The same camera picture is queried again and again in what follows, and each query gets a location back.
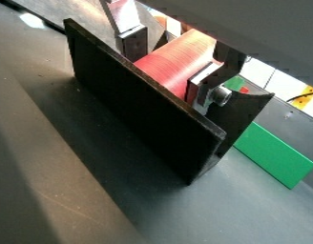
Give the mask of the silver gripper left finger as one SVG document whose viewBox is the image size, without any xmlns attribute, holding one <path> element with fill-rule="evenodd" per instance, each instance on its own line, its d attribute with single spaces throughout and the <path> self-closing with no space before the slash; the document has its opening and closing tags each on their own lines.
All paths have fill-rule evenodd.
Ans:
<svg viewBox="0 0 313 244">
<path fill-rule="evenodd" d="M 134 0 L 99 0 L 117 33 L 122 55 L 138 61 L 148 55 L 148 27 L 142 24 Z"/>
</svg>

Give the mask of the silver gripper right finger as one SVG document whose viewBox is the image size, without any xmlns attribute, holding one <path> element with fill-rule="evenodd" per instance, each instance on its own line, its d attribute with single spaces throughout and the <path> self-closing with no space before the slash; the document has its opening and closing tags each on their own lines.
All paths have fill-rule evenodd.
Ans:
<svg viewBox="0 0 313 244">
<path fill-rule="evenodd" d="M 247 57 L 225 43 L 217 42 L 212 61 L 188 79 L 185 101 L 203 115 L 212 104 L 220 107 L 227 104 L 232 91 L 223 84 L 240 73 Z"/>
</svg>

